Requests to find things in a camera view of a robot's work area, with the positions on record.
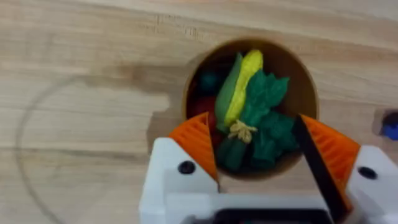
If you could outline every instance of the bowl rim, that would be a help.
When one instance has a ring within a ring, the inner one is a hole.
[[[239,37],[239,38],[234,38],[234,39],[229,39],[227,41],[224,41],[220,44],[217,44],[215,47],[213,47],[211,50],[209,50],[207,53],[205,53],[206,56],[204,56],[198,65],[195,67],[194,71],[190,74],[190,76],[187,78],[185,82],[185,86],[183,89],[183,99],[182,99],[182,117],[183,120],[186,121],[187,118],[187,103],[188,103],[188,91],[191,85],[191,82],[193,78],[195,77],[195,74],[197,74],[197,71],[200,69],[200,67],[209,59],[209,57],[213,54],[215,54],[217,51],[222,49],[223,47],[226,47],[227,45],[234,44],[236,42],[242,42],[242,41],[256,41],[256,42],[264,42],[266,44],[271,44],[276,46],[277,48],[282,49],[283,51],[287,52],[298,64],[301,66],[301,68],[304,70],[305,74],[307,75],[308,79],[310,80],[310,84],[312,86],[314,95],[315,95],[315,119],[319,119],[319,96],[318,96],[318,91],[317,91],[317,86],[313,80],[313,77],[311,76],[311,73],[309,72],[308,68],[304,65],[304,63],[300,60],[299,56],[294,53],[292,50],[289,48],[283,46],[282,44],[275,42],[273,40],[269,40],[264,37],[250,37],[250,36],[245,36],[245,37]],[[250,180],[250,181],[262,181],[262,180],[267,180],[272,177],[275,177],[279,174],[283,174],[284,172],[287,172],[288,170],[292,169],[294,166],[296,166],[303,158],[302,154],[298,154],[295,156],[296,158],[290,159],[290,163],[286,163],[284,167],[277,167],[276,169],[271,169],[267,170],[258,174],[253,174],[249,175],[247,177],[245,176],[240,176],[240,175],[234,175],[229,173],[228,171],[217,167],[218,173],[221,173],[222,175],[227,175],[230,178],[237,179],[237,180]]]

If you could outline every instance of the black screw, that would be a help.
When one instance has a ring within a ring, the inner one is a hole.
[[[370,180],[376,180],[377,179],[377,173],[374,171],[372,168],[369,167],[359,167],[358,168],[359,174],[361,176],[370,179]]]
[[[178,165],[178,171],[181,174],[192,174],[194,173],[196,167],[192,161],[183,161]]]

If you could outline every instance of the yellow corn cob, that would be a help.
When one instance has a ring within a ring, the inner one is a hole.
[[[259,50],[251,50],[243,57],[241,70],[236,81],[235,90],[232,95],[231,104],[226,112],[224,124],[230,127],[239,118],[246,100],[246,86],[250,78],[262,69],[262,53]]]

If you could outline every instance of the table surface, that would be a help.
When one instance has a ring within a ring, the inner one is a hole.
[[[395,0],[3,0],[1,223],[138,223],[153,140],[181,122],[183,85],[242,36],[290,48],[313,75],[320,119],[393,160],[377,135],[398,106]],[[305,161],[233,193],[317,194]]]

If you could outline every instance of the round bowl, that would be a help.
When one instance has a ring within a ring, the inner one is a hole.
[[[256,38],[238,39],[223,43],[214,50],[211,50],[205,59],[199,63],[185,84],[182,99],[182,114],[184,119],[188,119],[187,106],[189,102],[196,97],[193,94],[193,87],[197,76],[207,68],[213,68],[216,64],[225,64],[230,68],[238,52],[245,54],[252,49],[258,49],[262,52],[264,58],[263,70],[266,73],[272,72],[277,78],[290,78],[288,91],[282,103],[277,107],[278,112],[290,117],[294,117],[297,114],[304,114],[318,119],[319,104],[317,89],[305,65],[295,54],[285,47],[266,39]],[[249,172],[236,175],[222,169],[221,171],[240,179],[263,179],[281,174],[293,168],[301,157],[302,153],[300,152],[284,154],[278,159],[273,169],[264,172]]]

